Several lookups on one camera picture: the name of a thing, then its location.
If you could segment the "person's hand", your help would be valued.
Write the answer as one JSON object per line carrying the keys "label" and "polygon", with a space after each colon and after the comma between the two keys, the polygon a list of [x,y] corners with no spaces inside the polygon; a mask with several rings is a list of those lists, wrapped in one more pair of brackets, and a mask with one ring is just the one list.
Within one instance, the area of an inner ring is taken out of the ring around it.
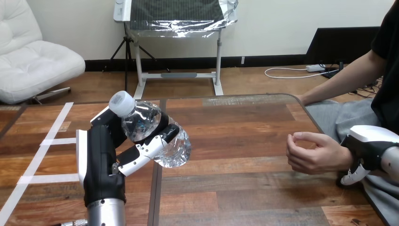
{"label": "person's hand", "polygon": [[[315,144],[314,148],[298,146],[298,141]],[[287,162],[292,170],[308,175],[348,171],[353,163],[350,150],[331,137],[312,132],[296,132],[287,136]]]}

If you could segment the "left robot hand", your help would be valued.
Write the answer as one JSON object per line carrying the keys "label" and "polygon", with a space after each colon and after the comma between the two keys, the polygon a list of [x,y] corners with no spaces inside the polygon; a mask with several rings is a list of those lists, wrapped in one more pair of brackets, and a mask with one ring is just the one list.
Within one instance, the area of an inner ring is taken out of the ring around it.
{"label": "left robot hand", "polygon": [[84,202],[89,209],[112,200],[126,203],[125,178],[155,159],[183,130],[166,122],[161,123],[148,137],[116,154],[116,148],[126,139],[121,118],[109,107],[104,108],[90,122],[89,130],[76,132],[76,157],[79,181],[84,187]]}

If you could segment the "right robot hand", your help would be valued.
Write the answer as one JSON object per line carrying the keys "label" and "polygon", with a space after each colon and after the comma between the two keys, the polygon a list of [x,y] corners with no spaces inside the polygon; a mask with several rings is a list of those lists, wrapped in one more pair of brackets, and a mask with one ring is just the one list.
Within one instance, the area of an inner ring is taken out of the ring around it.
{"label": "right robot hand", "polygon": [[356,125],[351,127],[341,146],[350,150],[353,163],[338,179],[339,185],[351,186],[376,170],[399,181],[399,136],[394,132],[377,126]]}

